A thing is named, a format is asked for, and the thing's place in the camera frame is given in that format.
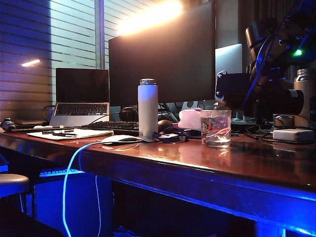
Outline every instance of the water bottle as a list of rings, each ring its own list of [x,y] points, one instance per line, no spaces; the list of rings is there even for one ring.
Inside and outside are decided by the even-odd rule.
[[[139,137],[153,141],[158,132],[158,87],[154,79],[140,79],[138,86]]]
[[[316,69],[300,69],[294,80],[294,89],[304,94],[304,106],[300,115],[295,116],[295,126],[315,128],[316,122]]]

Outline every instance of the black monitor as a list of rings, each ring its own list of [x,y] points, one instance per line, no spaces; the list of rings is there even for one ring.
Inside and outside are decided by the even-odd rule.
[[[214,10],[210,1],[163,24],[110,39],[111,106],[137,105],[143,78],[157,81],[159,103],[214,99]]]

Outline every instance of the charger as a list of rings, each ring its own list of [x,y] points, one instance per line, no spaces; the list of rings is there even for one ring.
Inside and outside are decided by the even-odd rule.
[[[313,140],[314,136],[315,135],[312,130],[280,129],[273,131],[273,138],[281,141],[304,142]]]

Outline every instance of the cup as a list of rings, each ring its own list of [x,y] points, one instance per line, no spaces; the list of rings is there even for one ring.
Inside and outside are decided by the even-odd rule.
[[[215,148],[226,148],[231,141],[231,110],[202,110],[202,144]]]

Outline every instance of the green light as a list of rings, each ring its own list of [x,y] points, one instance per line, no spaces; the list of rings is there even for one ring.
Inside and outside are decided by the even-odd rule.
[[[293,54],[293,56],[297,57],[297,56],[301,56],[302,54],[303,54],[303,51],[300,49],[297,49],[295,53]]]

